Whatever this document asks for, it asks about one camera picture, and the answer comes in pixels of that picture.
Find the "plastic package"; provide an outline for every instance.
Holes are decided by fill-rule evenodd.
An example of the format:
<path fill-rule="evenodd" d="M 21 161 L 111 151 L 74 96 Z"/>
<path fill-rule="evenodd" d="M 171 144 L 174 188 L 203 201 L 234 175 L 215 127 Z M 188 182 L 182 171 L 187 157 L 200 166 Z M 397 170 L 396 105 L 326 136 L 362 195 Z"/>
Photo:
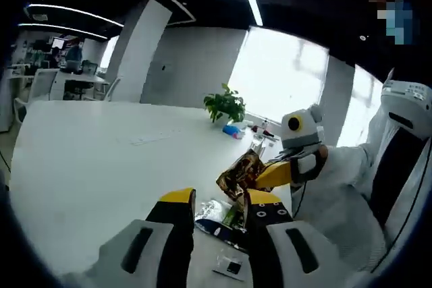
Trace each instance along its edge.
<path fill-rule="evenodd" d="M 195 225 L 233 248 L 246 252 L 246 230 L 243 213 L 227 202 L 210 200 L 195 214 Z"/>
<path fill-rule="evenodd" d="M 213 271 L 240 281 L 245 281 L 246 269 L 244 265 L 247 262 L 245 254 L 221 250 L 216 257 L 216 265 Z"/>
<path fill-rule="evenodd" d="M 240 140 L 244 136 L 244 132 L 241 131 L 238 127 L 233 125 L 225 125 L 222 129 L 222 132 L 238 140 Z"/>

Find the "white robot arm casing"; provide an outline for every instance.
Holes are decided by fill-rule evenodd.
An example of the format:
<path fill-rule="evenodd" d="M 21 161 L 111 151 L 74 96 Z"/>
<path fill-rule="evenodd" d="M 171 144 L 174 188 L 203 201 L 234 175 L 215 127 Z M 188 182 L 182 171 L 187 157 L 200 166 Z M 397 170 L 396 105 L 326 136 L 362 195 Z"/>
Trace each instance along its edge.
<path fill-rule="evenodd" d="M 432 89 L 424 84 L 388 80 L 381 106 L 388 117 L 420 139 L 432 136 Z"/>

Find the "cable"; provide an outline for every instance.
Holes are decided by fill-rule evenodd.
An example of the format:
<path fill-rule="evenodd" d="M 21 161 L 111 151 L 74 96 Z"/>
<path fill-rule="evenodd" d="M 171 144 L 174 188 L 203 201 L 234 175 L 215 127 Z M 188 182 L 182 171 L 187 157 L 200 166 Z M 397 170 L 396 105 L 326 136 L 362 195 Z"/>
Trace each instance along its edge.
<path fill-rule="evenodd" d="M 3 156 L 3 153 L 1 153 L 1 150 L 0 150 L 0 155 L 1 155 L 1 159 L 3 160 L 3 162 L 5 163 L 5 165 L 6 165 L 6 167 L 7 167 L 7 170 L 9 170 L 9 173 L 11 173 L 11 168 L 10 168 L 9 165 L 7 164 L 7 162 L 6 162 L 6 160 L 5 160 L 5 157 Z"/>
<path fill-rule="evenodd" d="M 408 219 L 410 218 L 411 212 L 414 209 L 414 205 L 416 204 L 417 197 L 419 196 L 419 192 L 420 192 L 421 186 L 423 184 L 423 180 L 425 178 L 425 174 L 426 174 L 426 170 L 427 170 L 427 165 L 429 163 L 429 158 L 431 157 L 431 149 L 432 149 L 432 143 L 429 144 L 429 151 L 427 153 L 425 168 L 423 169 L 423 174 L 421 175 L 421 179 L 420 179 L 420 183 L 419 183 L 418 188 L 417 188 L 416 196 L 414 197 L 414 200 L 412 201 L 412 205 L 410 207 L 410 210 L 408 211 L 408 214 L 406 215 L 405 221 L 402 224 L 402 226 L 400 227 L 400 230 L 399 230 L 398 234 L 396 235 L 395 239 L 390 244 L 390 247 L 388 248 L 388 250 L 386 251 L 386 253 L 384 253 L 383 257 L 378 261 L 377 265 L 372 269 L 371 273 L 373 273 L 375 270 L 377 270 L 377 268 L 379 267 L 379 265 L 385 260 L 385 258 L 387 258 L 387 256 L 389 255 L 389 253 L 393 249 L 394 245 L 396 244 L 399 236 L 402 234 L 402 231 L 404 230 L 405 225 L 408 222 Z"/>
<path fill-rule="evenodd" d="M 299 203 L 298 203 L 297 210 L 296 210 L 296 212 L 294 213 L 294 216 L 292 217 L 293 219 L 296 218 L 296 216 L 297 216 L 297 214 L 298 214 L 298 211 L 300 210 L 300 206 L 302 206 L 302 201 L 303 201 L 303 197 L 304 197 L 304 192 L 306 191 L 306 184 L 307 184 L 307 183 L 308 183 L 308 182 L 306 181 L 306 182 L 304 183 L 304 185 L 303 185 L 303 192 L 302 192 L 302 196 L 300 197 L 300 201 L 299 201 Z"/>

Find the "computer monitor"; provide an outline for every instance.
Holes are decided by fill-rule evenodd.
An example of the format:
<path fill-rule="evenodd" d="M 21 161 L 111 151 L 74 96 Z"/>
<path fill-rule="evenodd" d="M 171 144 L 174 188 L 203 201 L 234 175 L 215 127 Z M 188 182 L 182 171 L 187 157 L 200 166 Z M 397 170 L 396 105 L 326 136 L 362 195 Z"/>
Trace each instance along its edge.
<path fill-rule="evenodd" d="M 40 62 L 41 69 L 49 69 L 49 61 L 41 61 Z"/>
<path fill-rule="evenodd" d="M 62 38 L 55 37 L 53 38 L 53 44 L 51 45 L 52 48 L 58 47 L 59 49 L 63 49 L 63 46 L 65 45 L 65 40 Z"/>

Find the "black strap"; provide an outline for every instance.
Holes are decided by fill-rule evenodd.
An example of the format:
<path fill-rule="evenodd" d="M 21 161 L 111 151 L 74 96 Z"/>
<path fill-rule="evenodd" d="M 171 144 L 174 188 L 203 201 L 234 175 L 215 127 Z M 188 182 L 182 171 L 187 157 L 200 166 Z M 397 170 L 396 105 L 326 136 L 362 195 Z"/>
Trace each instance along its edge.
<path fill-rule="evenodd" d="M 401 128 L 386 148 L 373 180 L 369 200 L 369 206 L 381 227 L 384 227 L 425 143 Z"/>

